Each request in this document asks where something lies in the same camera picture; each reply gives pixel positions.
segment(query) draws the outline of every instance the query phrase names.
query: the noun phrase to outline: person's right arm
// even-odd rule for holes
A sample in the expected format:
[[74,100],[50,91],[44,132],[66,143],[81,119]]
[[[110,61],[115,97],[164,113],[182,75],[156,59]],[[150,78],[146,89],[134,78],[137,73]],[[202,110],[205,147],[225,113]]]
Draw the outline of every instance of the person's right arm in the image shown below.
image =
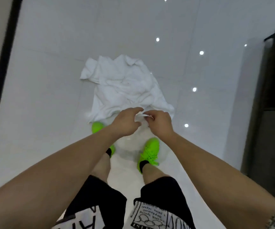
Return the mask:
[[226,228],[265,228],[275,198],[223,160],[174,132],[163,111],[145,112],[154,135],[175,153],[203,200]]

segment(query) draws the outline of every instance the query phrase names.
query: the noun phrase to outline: person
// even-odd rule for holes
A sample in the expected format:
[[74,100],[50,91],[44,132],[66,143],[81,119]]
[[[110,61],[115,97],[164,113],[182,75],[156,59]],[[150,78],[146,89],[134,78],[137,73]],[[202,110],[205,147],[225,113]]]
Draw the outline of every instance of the person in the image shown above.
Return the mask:
[[[122,228],[126,198],[107,178],[113,143],[133,134],[142,108],[123,110],[113,123],[43,159],[0,188],[0,228]],[[174,132],[163,111],[145,112],[152,133],[175,153],[194,186],[226,228],[275,228],[275,198],[238,170]],[[195,228],[185,197],[155,162],[150,139],[137,168],[145,186],[124,228]],[[56,221],[66,209],[63,219]]]

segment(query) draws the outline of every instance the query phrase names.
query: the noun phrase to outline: black sock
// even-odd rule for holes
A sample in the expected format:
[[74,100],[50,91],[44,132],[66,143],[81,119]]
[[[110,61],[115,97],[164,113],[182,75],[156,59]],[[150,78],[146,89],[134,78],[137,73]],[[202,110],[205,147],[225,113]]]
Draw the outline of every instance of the black sock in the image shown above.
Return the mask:
[[111,154],[112,154],[112,150],[110,148],[108,148],[108,150],[106,151],[106,153],[109,155],[109,157],[111,158]]
[[140,163],[139,163],[139,169],[140,169],[140,171],[143,173],[143,167],[144,167],[144,165],[146,165],[146,164],[148,164],[149,163],[149,161],[147,161],[147,160],[144,160],[144,161],[141,161]]

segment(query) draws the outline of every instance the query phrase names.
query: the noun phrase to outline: cloth fold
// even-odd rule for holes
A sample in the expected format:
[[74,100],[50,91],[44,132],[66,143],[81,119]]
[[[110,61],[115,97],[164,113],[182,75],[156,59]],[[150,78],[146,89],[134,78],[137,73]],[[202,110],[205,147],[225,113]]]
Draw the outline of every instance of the cloth fold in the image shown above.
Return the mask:
[[112,60],[99,56],[89,58],[80,79],[97,83],[90,122],[106,119],[126,108],[151,107],[168,112],[173,118],[174,107],[168,104],[155,77],[140,59],[120,55]]

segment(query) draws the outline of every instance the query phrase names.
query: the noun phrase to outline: green sneaker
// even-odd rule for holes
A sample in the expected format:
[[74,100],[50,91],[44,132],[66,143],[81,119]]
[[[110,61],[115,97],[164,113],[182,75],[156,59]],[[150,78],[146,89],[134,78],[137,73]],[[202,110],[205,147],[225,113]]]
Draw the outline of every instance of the green sneaker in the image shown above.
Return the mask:
[[139,161],[137,163],[137,169],[139,170],[140,173],[141,170],[139,168],[139,164],[141,161],[149,161],[151,165],[159,165],[158,162],[155,160],[158,159],[158,152],[160,150],[160,141],[156,138],[150,138],[146,144],[143,153],[141,153]]
[[[103,123],[95,121],[92,124],[92,133],[97,133],[99,130],[103,129],[104,127],[105,127],[105,125]],[[112,157],[112,155],[115,153],[115,146],[111,145],[110,149],[111,149],[111,156],[110,157]]]

